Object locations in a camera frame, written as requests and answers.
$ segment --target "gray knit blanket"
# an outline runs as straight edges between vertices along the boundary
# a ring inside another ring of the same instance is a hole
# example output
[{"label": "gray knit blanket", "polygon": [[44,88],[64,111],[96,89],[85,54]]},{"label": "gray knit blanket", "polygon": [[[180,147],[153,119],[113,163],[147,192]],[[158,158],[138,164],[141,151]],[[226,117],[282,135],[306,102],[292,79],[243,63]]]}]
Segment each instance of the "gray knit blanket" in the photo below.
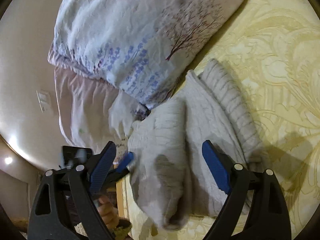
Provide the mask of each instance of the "gray knit blanket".
[{"label": "gray knit blanket", "polygon": [[219,214],[227,195],[218,189],[202,156],[205,140],[250,170],[263,171],[268,165],[240,91],[216,60],[200,77],[189,71],[182,90],[134,123],[128,141],[135,153],[130,167],[133,198],[157,226],[179,229],[190,214]]}]

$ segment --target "yellow floral pattern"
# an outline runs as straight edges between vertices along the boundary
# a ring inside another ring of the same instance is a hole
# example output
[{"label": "yellow floral pattern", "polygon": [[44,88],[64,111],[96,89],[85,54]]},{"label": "yellow floral pattern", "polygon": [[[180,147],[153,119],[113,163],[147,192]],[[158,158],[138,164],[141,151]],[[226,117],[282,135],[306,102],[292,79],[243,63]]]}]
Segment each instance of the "yellow floral pattern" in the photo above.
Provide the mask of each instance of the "yellow floral pattern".
[{"label": "yellow floral pattern", "polygon": [[[216,58],[237,82],[283,189],[292,238],[320,203],[319,52],[320,20],[308,0],[247,0],[188,67],[201,73]],[[157,229],[134,203],[129,178],[123,189],[135,240],[200,240],[214,221]]]}]

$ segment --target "blue gripper pad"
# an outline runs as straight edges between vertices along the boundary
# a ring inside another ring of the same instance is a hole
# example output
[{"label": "blue gripper pad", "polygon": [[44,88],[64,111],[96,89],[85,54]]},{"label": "blue gripper pad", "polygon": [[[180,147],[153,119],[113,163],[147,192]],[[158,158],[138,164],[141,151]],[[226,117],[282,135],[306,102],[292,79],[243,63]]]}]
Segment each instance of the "blue gripper pad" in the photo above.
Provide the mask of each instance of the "blue gripper pad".
[{"label": "blue gripper pad", "polygon": [[207,163],[218,188],[228,195],[231,192],[230,175],[223,167],[223,164],[208,141],[205,141],[202,144],[202,156]]},{"label": "blue gripper pad", "polygon": [[110,168],[113,165],[113,161],[116,158],[117,148],[116,145],[112,142],[107,149],[103,149],[106,151],[104,155],[101,157],[97,166],[94,168],[92,174],[90,175],[90,188],[89,192],[93,195],[100,191]]},{"label": "blue gripper pad", "polygon": [[127,165],[129,165],[129,163],[133,160],[134,160],[133,152],[126,153],[123,159],[121,160],[120,164],[116,168],[116,172],[121,173],[127,167]]}]

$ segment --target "wooden bed frame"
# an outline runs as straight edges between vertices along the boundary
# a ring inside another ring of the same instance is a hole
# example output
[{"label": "wooden bed frame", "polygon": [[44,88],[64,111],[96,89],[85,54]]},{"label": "wooden bed frame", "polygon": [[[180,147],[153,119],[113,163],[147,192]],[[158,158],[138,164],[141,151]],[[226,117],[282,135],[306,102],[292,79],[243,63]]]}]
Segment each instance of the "wooden bed frame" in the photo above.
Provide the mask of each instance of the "wooden bed frame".
[{"label": "wooden bed frame", "polygon": [[[12,0],[0,0],[0,19],[6,11],[7,7],[11,3]],[[320,18],[320,0],[308,0],[315,10],[316,14]],[[116,193],[117,193],[117,202],[118,202],[118,210],[119,216],[124,217],[124,203],[123,203],[123,195],[122,195],[122,181],[119,181],[116,184]],[[8,232],[11,231],[13,224],[8,219],[3,208],[0,205],[0,225],[1,228],[5,228]],[[320,205],[316,209],[314,215],[307,223],[307,225],[303,228],[303,230],[298,234],[295,240],[311,240],[311,239],[320,239]]]}]

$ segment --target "wall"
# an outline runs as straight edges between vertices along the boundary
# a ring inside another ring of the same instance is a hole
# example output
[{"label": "wall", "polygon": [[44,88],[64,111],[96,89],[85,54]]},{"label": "wall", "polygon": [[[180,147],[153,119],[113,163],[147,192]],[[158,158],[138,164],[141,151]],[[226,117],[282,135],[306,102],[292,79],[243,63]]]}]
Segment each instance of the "wall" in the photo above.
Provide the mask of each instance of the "wall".
[{"label": "wall", "polygon": [[28,184],[0,170],[0,188],[0,203],[7,215],[28,219]]},{"label": "wall", "polygon": [[[0,134],[36,167],[58,168],[60,133],[54,67],[47,62],[62,0],[13,0],[0,20]],[[50,93],[41,112],[36,90]]]},{"label": "wall", "polygon": [[[12,158],[12,163],[6,164],[5,158]],[[20,180],[21,182],[24,182],[27,184],[28,187],[28,207],[29,209],[32,206],[33,199],[37,192],[38,187],[38,175],[40,171],[32,166],[29,162],[27,162],[25,159],[21,158],[19,155],[14,153],[7,145],[4,143],[4,141],[0,138],[0,170],[6,173],[8,176],[11,176],[15,179]],[[0,177],[0,185],[4,185],[8,182],[8,178],[4,178],[4,176]],[[12,190],[14,190],[14,194],[18,195],[20,193],[20,190],[22,189],[16,189],[15,186],[12,185]],[[9,198],[10,194],[12,192],[9,191],[9,187],[1,187],[1,198],[6,197]],[[15,202],[14,200],[8,200],[6,203],[11,203],[12,205],[19,205],[19,202]]]}]

